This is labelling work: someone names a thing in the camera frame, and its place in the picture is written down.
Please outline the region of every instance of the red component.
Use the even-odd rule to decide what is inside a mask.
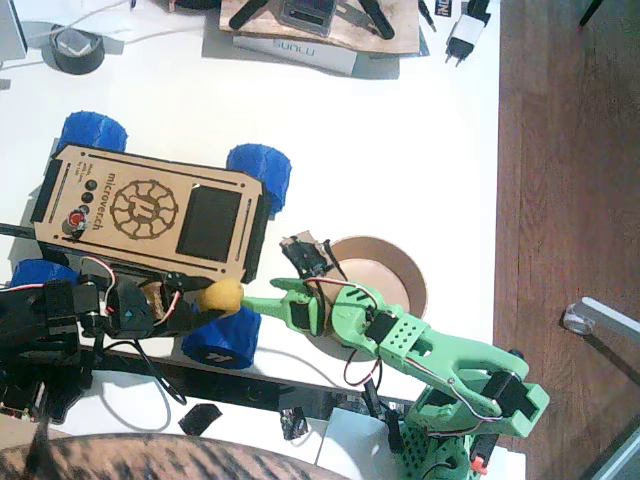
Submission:
[[[69,214],[68,222],[72,227],[78,227],[82,222],[84,222],[85,214],[80,211],[73,211]]]
[[[476,455],[476,458],[474,458],[471,462],[471,470],[479,473],[480,475],[486,475],[487,473],[489,473],[487,467],[484,466],[484,458],[482,458],[480,455]]]

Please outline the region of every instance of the wooden floor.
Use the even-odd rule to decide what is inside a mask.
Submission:
[[[503,0],[495,339],[551,404],[528,479],[588,478],[640,414],[640,347],[558,322],[592,296],[640,319],[640,1]]]

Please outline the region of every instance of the roll of tape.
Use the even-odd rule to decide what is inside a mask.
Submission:
[[[58,31],[60,28],[60,25],[54,25],[51,31]],[[72,75],[93,72],[104,60],[104,43],[100,35],[64,29],[52,33],[49,42],[58,68]]]

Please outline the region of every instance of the red button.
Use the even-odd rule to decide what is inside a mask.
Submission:
[[[84,213],[82,212],[71,212],[69,214],[69,225],[72,227],[79,226],[82,222],[84,222]]]

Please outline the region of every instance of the black screen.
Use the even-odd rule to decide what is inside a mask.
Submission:
[[[333,13],[336,0],[291,0],[289,4],[292,8],[315,10],[326,15]]]
[[[176,253],[226,262],[242,195],[194,185]]]

